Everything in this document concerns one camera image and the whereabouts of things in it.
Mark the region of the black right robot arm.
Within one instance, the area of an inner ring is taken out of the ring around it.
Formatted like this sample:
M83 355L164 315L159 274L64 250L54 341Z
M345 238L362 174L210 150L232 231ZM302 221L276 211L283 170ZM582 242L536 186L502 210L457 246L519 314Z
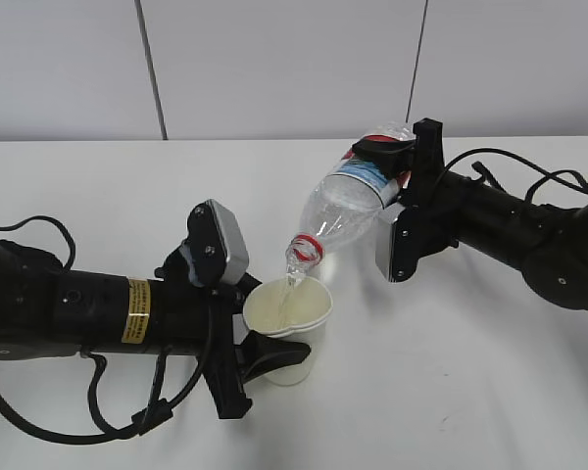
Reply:
M478 178L453 172L476 148L444 161L442 124L425 118L414 139L364 137L355 157L385 176L410 179L377 219L376 263L391 282L405 282L421 259L468 245L522 275L547 302L588 310L588 182L576 170L532 168L540 178L518 198L482 163Z

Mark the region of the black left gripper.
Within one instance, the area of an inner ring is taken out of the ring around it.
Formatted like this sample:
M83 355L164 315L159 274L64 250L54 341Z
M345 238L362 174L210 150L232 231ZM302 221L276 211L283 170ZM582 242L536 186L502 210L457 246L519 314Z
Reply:
M197 366L188 382L170 400L176 408L203 378L218 417L240 419L252 406L244 384L265 377L275 385L296 385L311 371L306 343L271 338L251 330L234 345L233 316L261 282L245 273L233 284L197 285L193 259L179 247L155 270L163 280L164 336L177 352L189 350Z

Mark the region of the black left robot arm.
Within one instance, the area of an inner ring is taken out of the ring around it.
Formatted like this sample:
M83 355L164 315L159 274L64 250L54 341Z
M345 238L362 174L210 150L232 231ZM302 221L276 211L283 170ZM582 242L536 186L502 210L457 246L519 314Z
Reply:
M94 353L195 355L221 419L251 408L244 386L268 372L298 365L305 343L249 332L241 344L233 318L259 281L199 288L179 255L157 278L65 269L51 254L0 240L0 360Z

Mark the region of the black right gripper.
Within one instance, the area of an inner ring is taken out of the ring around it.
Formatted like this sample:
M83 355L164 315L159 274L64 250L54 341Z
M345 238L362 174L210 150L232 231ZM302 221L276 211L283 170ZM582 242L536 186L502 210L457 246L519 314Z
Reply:
M384 177L412 171L400 203L412 211L420 258L457 245L453 238L452 204L435 201L435 182L444 169L440 121L424 118L414 124L415 140L378 141L362 138L351 151L360 160L373 163Z

